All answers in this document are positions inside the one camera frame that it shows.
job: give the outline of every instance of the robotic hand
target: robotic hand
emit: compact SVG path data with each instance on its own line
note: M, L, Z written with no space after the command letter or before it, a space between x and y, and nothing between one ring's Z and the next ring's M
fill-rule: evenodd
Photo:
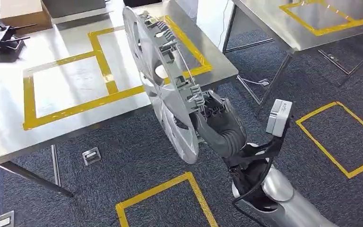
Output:
M253 209L274 227L337 227L272 165L289 127L291 102L275 101L266 129L273 139L258 146L246 142L245 129L228 99L220 98L213 91L207 92L204 97L204 111L191 113L191 122L229 168L236 209L263 227L264 224L240 207Z

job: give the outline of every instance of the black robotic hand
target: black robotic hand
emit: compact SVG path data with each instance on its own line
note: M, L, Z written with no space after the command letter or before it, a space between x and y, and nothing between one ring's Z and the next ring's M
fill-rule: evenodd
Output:
M229 100L213 91L205 97L205 112L193 112L190 118L195 130L221 157L230 157L246 145L245 129Z

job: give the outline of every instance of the stainless steel table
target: stainless steel table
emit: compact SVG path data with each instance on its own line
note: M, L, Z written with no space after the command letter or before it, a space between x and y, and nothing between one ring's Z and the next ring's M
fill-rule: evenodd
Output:
M270 92L280 80L284 68L293 55L324 44L363 34L363 1L358 0L233 0L232 18L226 33L223 52L241 50L251 46L276 41L287 55L279 67L273 81L260 100L241 80L260 108ZM272 39L226 49L236 11L241 10ZM343 70L350 78L362 65L363 60L353 70L345 70L332 55L320 50L329 61Z
M136 10L167 15L174 23L176 36L183 39L183 56L204 89L235 79L237 69L177 3ZM70 197L60 185L11 160L150 105L127 44L121 11L119 7L99 20L85 18L31 34L17 61L0 63L0 167ZM54 145L52 153L57 169Z

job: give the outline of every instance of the yellow floor marking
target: yellow floor marking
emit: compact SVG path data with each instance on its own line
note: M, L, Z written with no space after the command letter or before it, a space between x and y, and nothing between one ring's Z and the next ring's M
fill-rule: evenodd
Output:
M335 12L339 16L343 17L344 19L348 20L349 22L347 22L345 24L341 24L341 25L326 27L323 29L315 29L314 27L309 25L307 22L305 22L303 19L301 19L299 16L295 15L292 11L290 11L290 8L300 7L303 5L314 4L314 3L321 4L325 8L332 10L333 12ZM338 10L337 8L326 3L325 0L302 0L301 2L298 2L298 3L291 3L291 4L279 6L279 8L281 10L283 10L286 14L288 14L289 16L294 18L299 24L301 24L303 27L307 28L310 32L312 32L316 36L325 35L325 34L328 34L331 32L341 31L341 30L344 30L347 28L363 25L363 19L355 20L355 19L349 17L348 15L346 15L345 13L343 13L342 11Z
M175 186L176 184L181 183L185 180L189 181L189 183L194 191L194 194L196 195L197 200L199 201L202 211L204 212L205 217L207 218L207 220L209 222L209 225L211 227L217 227L218 224L217 224L214 216L212 215L212 212L209 209L209 206L208 206L207 202L205 201L205 198L202 195L201 190L199 189L198 183L195 180L195 178L191 172L185 172L184 174L182 174L170 181L167 181L167 182L160 184L154 188L151 188L143 193L140 193L124 202L120 202L120 203L116 204L116 212L118 213L119 222L121 224L121 227L129 227L129 223L127 222L126 214L124 212L125 208L132 206L138 202L141 202L141 201L143 201L153 195L156 195L172 186Z
M356 176L357 174L363 172L363 165L358 167L357 169L348 172L323 146L321 143L319 143L311 134L310 132L303 126L302 122L307 120L308 118L319 114L320 112L331 108L333 106L339 105L341 107L343 107L344 110L346 110L346 112L348 112L352 117L354 117L358 122L360 122L360 124L363 125L363 120L361 120L357 115L355 115L351 110L349 110L345 105L343 105L341 102L333 102L330 104L327 104L307 115L305 115L304 117L300 118L299 120L296 121L296 123L298 124L298 126L304 131L304 133L319 147L319 149L322 150L322 152L348 177L348 178L352 178L354 176Z
M175 35L180 39L181 42L188 48L188 50L192 53L192 55L197 59L198 62L200 62L201 66L191 69L190 72L192 76L196 76L208 71L212 70L211 64L208 62L208 60L203 56L203 54L195 47L195 45L191 42L191 40L186 36L186 34L175 24L169 16L163 17L165 22L168 24L168 26L174 31ZM41 126L43 124L47 124L74 114L81 113L86 110L93 109L95 107L114 102L123 98L127 98L139 93L144 92L143 86L133 87L124 91L119 91L116 87L116 82L113 79L112 72L109 68L109 64L105 58L104 52L102 50L102 47L99 43L98 36L123 30L124 26L115 27L115 28L108 28L100 31L91 32L88 34L88 37L91 42L91 46L93 48L93 51L78 54L75 56L71 56L65 59L60 59L55 62L50 62L44 65L39 65L36 67L29 68L25 70L24 72L24 79L23 79L23 85L24 85L24 123L23 128L24 130L29 130L38 126ZM50 69L56 66L68 64L71 62L79 61L82 59L86 59L89 57L96 57L96 60L98 62L99 68L101 70L101 74L104 78L104 82L106 85L106 88L108 90L109 95L89 101L68 109L64 109L61 111L57 111L51 114L48 114L43 117L37 118L36 116L36 110L35 110L35 95L34 95L34 79L33 79L33 73ZM188 77L188 72L183 72L183 75L185 77ZM169 83L169 78L165 79L166 84Z

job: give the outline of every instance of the cardboard box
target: cardboard box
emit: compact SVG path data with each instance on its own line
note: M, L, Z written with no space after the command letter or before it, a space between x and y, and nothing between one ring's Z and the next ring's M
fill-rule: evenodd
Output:
M0 21L9 26L37 24L18 30L19 35L52 28L51 16L41 0L0 0Z

